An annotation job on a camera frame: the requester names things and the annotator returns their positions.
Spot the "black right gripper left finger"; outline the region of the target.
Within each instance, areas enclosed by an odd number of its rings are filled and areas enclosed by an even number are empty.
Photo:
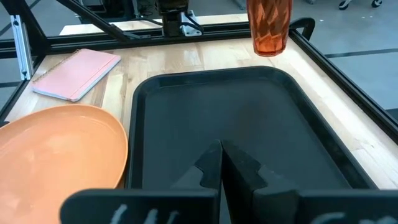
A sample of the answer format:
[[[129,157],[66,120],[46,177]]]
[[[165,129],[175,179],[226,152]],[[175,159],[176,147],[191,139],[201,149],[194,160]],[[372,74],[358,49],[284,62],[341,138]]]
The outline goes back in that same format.
[[[61,224],[218,224],[222,157],[217,140],[166,190],[79,191],[63,202]]]

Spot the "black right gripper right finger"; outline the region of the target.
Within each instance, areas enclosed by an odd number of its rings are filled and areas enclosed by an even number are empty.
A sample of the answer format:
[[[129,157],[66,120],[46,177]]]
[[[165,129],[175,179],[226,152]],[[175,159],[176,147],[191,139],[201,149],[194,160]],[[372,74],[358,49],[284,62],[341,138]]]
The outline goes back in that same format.
[[[233,143],[221,145],[234,224],[398,224],[398,190],[301,190]]]

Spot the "orange round plate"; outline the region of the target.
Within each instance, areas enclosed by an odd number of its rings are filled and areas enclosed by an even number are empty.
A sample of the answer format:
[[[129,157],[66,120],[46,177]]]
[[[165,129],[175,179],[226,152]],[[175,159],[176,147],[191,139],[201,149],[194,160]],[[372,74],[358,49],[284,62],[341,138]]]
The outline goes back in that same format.
[[[90,105],[37,111],[0,128],[0,224],[60,224],[72,194],[115,188],[127,161],[126,132]]]

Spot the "black plastic tray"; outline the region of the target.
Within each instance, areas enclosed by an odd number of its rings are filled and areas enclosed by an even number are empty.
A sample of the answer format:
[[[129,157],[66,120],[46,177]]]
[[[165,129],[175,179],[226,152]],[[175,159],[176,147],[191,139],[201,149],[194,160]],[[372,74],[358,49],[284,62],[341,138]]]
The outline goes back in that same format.
[[[227,140],[303,189],[373,189],[299,84],[267,66],[157,75],[132,99],[125,186],[167,189]]]

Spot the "orange faceted plastic cup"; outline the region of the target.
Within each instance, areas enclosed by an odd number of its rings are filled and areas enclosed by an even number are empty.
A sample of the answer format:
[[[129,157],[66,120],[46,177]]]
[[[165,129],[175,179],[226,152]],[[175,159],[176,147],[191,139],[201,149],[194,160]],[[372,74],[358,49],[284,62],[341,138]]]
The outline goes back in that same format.
[[[281,54],[287,44],[293,0],[246,0],[254,52]]]

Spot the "pink spiral notebook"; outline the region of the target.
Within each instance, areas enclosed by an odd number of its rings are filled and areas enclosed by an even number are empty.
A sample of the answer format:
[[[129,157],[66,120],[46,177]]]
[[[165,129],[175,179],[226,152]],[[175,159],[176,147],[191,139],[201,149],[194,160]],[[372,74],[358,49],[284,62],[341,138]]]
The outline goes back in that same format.
[[[37,77],[32,90],[41,95],[76,102],[120,61],[121,57],[115,54],[80,49]]]

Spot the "black aluminium table frame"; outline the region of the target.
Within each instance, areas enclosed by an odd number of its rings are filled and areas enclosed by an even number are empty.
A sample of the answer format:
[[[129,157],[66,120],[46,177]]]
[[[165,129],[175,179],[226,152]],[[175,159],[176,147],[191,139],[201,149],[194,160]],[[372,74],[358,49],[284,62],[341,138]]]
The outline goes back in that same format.
[[[160,28],[124,30],[136,35],[150,35],[150,39],[133,39],[119,42],[99,29],[97,33],[59,35],[46,37],[38,23],[34,23],[28,33],[33,36],[31,55],[38,59],[38,65],[46,55],[71,53],[80,48],[93,50],[113,50],[157,45],[184,44],[213,40],[242,39],[250,36],[247,22],[224,24],[203,24],[204,33],[200,36],[164,37]],[[303,29],[289,30],[289,37],[302,49],[395,143],[398,144],[398,120],[370,99],[354,82],[334,66],[304,36]]]

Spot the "white arm base bracket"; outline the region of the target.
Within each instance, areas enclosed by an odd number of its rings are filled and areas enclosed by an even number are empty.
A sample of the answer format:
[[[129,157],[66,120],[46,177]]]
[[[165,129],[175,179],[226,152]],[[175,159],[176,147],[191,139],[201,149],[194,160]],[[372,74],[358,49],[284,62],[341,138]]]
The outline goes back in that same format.
[[[200,36],[203,34],[203,28],[199,25],[197,18],[192,10],[181,13],[180,26],[182,33],[185,37]]]

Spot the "black frame corner clamp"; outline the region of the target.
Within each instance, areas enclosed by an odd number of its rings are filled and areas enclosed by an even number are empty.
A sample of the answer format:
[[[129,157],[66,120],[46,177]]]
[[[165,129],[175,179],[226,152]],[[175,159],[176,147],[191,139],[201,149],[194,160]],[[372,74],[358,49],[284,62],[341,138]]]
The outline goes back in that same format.
[[[303,29],[302,36],[304,36],[307,40],[310,40],[313,31],[315,29],[315,20],[311,17],[303,17],[297,20],[294,20],[289,25],[289,30],[297,30]]]

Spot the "black diagonal frame strut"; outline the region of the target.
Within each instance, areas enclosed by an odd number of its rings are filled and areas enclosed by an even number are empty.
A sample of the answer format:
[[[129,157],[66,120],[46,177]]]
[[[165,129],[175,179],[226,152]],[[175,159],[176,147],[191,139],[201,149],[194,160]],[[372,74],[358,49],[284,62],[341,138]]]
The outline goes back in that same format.
[[[80,17],[88,19],[94,26],[107,33],[110,37],[116,39],[119,42],[129,42],[133,39],[150,39],[150,35],[136,35],[129,32],[124,32],[114,24],[106,22],[104,19],[91,12],[85,6],[77,3],[74,0],[57,0],[60,4],[69,8],[73,12],[77,13]]]

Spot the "silver aluminium frame post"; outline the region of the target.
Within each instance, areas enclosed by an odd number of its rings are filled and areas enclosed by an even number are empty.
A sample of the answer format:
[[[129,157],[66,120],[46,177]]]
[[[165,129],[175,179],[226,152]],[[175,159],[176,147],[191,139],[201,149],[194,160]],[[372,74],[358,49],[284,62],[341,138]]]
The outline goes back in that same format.
[[[20,15],[11,16],[11,26],[16,46],[17,60],[21,80],[30,80],[33,76],[33,63],[30,52],[29,36]]]

